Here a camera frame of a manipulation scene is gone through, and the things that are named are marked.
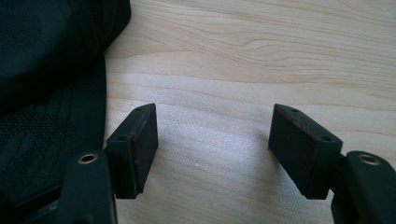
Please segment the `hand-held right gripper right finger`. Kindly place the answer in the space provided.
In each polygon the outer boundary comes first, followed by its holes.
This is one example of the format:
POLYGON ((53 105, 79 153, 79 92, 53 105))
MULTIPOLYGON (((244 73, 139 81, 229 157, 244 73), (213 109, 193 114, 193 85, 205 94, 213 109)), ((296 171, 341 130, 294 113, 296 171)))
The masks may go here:
POLYGON ((268 148, 307 199, 323 200, 343 141, 301 110, 275 104, 268 148))

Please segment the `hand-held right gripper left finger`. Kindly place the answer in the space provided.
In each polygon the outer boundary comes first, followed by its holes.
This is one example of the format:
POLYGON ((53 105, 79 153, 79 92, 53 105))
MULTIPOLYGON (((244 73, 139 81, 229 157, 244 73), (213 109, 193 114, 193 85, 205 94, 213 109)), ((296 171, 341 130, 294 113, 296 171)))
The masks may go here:
POLYGON ((144 191, 159 145, 156 105, 135 108, 106 140, 112 186, 118 199, 144 191))

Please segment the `dark cloth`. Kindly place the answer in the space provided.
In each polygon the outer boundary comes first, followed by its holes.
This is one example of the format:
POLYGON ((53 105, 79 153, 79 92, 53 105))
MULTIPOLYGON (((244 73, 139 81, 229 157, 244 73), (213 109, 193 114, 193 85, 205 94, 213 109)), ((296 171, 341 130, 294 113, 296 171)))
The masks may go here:
POLYGON ((71 157, 101 148, 104 50, 130 0, 0 0, 0 222, 52 201, 71 157))

